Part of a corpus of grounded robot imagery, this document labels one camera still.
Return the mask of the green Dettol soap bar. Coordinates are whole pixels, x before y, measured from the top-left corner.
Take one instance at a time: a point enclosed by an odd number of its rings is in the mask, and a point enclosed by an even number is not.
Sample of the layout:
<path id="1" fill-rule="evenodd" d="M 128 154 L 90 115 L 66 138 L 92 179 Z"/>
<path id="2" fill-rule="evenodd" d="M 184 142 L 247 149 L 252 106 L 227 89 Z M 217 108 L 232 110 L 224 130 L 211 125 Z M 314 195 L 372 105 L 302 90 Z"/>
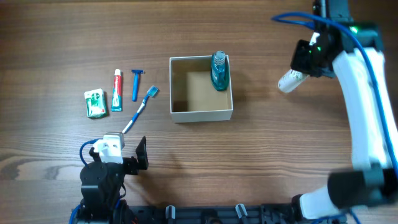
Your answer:
<path id="1" fill-rule="evenodd" d="M 103 118 L 108 115 L 104 91 L 101 88 L 84 92 L 84 97 L 88 118 Z"/>

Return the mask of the white lotion tube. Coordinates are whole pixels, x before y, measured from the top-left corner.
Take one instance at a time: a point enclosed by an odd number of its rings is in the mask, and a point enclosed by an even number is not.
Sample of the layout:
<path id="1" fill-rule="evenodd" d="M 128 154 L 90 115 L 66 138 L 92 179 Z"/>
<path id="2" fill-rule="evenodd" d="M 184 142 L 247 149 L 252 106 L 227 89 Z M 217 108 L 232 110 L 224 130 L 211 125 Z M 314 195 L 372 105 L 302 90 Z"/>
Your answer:
<path id="1" fill-rule="evenodd" d="M 290 69 L 278 82 L 278 89 L 283 93 L 290 93 L 304 82 L 309 75 Z"/>

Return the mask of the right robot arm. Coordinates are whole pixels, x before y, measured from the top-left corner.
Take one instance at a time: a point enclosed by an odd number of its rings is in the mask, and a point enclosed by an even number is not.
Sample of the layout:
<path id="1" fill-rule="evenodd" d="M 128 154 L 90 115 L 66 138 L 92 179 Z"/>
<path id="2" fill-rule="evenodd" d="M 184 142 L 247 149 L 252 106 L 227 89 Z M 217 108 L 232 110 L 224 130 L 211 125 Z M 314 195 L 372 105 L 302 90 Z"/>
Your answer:
<path id="1" fill-rule="evenodd" d="M 333 172 L 326 186 L 294 197 L 297 221 L 396 203 L 397 128 L 378 26 L 355 22 L 347 1 L 315 1 L 313 12 L 302 17 L 315 39 L 298 42 L 290 66 L 311 77 L 338 79 L 349 119 L 353 168 Z"/>

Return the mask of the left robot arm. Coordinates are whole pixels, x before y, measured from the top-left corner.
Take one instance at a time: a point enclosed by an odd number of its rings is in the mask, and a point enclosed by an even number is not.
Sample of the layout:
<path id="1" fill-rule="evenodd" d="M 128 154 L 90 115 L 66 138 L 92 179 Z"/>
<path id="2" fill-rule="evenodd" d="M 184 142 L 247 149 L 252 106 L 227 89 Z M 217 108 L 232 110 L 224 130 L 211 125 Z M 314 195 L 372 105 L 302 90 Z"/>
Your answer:
<path id="1" fill-rule="evenodd" d="M 148 169 L 146 143 L 146 137 L 143 137 L 136 147 L 136 156 L 123 157 L 120 162 L 106 162 L 100 157 L 98 147 L 113 146 L 111 139 L 93 139 L 82 144 L 80 156 L 83 148 L 91 144 L 89 154 L 94 161 L 83 161 L 84 167 L 80 172 L 83 199 L 72 211 L 69 224 L 139 222 L 120 190 L 126 188 L 126 175 L 137 175 L 140 170 Z"/>

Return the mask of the blue mouthwash bottle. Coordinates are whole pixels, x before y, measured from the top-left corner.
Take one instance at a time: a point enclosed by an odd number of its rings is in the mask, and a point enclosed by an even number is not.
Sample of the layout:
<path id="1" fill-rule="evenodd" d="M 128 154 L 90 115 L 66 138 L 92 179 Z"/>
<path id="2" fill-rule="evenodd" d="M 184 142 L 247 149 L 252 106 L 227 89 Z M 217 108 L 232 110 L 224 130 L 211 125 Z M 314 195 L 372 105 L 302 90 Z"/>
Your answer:
<path id="1" fill-rule="evenodd" d="M 225 91 L 229 85 L 228 61 L 223 51 L 217 51 L 212 55 L 211 82 L 217 91 Z"/>

